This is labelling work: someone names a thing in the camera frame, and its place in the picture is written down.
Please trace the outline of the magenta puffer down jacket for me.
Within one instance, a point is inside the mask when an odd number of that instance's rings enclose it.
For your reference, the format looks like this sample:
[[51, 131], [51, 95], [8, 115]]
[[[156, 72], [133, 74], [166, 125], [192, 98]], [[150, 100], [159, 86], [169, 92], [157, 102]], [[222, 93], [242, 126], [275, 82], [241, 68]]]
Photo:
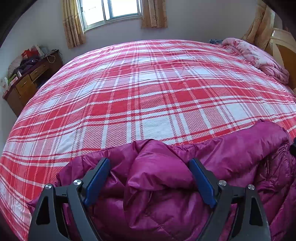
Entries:
[[135, 141], [76, 157], [53, 185], [70, 185], [107, 158], [109, 175], [87, 209], [102, 240], [197, 240], [211, 214], [189, 170], [189, 161], [198, 159], [219, 180], [254, 185], [271, 240], [295, 240], [292, 143], [287, 131], [265, 120], [198, 144]]

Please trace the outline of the back window with frame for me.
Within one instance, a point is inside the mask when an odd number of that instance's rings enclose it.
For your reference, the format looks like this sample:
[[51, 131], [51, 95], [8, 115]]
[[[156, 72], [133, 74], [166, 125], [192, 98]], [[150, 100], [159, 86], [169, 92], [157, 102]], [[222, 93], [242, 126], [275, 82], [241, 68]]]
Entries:
[[85, 31], [117, 21], [142, 17], [140, 0], [79, 0], [78, 9]]

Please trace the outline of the right tan curtain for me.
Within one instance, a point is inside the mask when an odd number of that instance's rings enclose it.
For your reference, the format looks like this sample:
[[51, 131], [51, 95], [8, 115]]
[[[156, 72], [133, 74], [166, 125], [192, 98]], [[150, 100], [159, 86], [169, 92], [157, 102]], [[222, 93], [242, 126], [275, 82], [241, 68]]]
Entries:
[[142, 1], [142, 28], [166, 28], [166, 1]]

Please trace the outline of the red white plaid bedspread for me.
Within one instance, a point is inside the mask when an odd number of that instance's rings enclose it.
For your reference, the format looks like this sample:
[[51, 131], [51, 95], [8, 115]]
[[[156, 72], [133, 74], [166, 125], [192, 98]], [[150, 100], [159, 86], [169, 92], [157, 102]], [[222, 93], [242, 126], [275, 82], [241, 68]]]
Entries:
[[27, 202], [74, 157], [153, 138], [198, 143], [269, 120], [295, 136], [295, 94], [229, 46], [112, 45], [65, 64], [25, 105], [1, 155], [1, 212], [26, 240]]

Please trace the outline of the clutter pile on desk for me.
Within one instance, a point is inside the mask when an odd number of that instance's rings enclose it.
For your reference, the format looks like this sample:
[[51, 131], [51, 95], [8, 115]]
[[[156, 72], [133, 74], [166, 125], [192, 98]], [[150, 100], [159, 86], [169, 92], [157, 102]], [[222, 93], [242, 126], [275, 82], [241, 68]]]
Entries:
[[25, 50], [8, 68], [8, 87], [13, 86], [18, 80], [29, 76], [37, 85], [39, 78], [48, 80], [63, 66], [62, 56], [58, 49], [49, 50], [47, 46], [37, 45]]

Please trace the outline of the left tan curtain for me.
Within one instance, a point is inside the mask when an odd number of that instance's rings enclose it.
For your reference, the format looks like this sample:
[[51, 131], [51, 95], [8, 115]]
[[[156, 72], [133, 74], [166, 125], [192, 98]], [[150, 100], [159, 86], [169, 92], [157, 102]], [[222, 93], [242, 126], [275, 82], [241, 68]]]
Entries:
[[85, 34], [79, 14], [78, 1], [62, 0], [62, 20], [68, 49], [85, 43]]

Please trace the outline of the wooden desk with drawers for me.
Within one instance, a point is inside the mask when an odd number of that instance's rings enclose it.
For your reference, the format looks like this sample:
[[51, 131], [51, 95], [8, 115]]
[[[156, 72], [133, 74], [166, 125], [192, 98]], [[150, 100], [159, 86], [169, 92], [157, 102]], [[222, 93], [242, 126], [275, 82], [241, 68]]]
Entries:
[[22, 74], [3, 95], [16, 116], [19, 116], [28, 101], [63, 66], [61, 53], [53, 50]]

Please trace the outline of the cream wooden headboard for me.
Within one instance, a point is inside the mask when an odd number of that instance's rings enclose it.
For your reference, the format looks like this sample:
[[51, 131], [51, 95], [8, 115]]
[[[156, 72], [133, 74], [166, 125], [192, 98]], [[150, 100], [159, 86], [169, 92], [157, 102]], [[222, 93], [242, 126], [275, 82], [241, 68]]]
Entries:
[[288, 86], [295, 92], [296, 54], [295, 39], [288, 31], [273, 28], [265, 51], [290, 74]]

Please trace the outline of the side tan curtain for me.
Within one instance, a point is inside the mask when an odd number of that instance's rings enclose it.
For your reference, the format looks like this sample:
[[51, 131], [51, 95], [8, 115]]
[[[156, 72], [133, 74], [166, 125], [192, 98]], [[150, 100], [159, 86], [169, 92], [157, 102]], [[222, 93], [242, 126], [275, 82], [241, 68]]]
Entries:
[[265, 50], [273, 32], [274, 20], [275, 12], [263, 1], [258, 1], [255, 18], [242, 39]]

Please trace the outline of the pink floral folded quilt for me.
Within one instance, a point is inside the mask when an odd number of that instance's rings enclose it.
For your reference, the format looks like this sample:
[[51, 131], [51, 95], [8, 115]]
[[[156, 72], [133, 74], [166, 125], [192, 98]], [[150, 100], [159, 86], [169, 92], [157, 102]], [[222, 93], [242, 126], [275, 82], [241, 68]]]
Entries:
[[279, 83], [288, 85], [290, 77], [289, 72], [284, 67], [279, 65], [270, 54], [266, 53], [262, 49], [237, 38], [226, 38], [222, 41], [222, 45], [238, 52], [255, 68], [274, 78]]

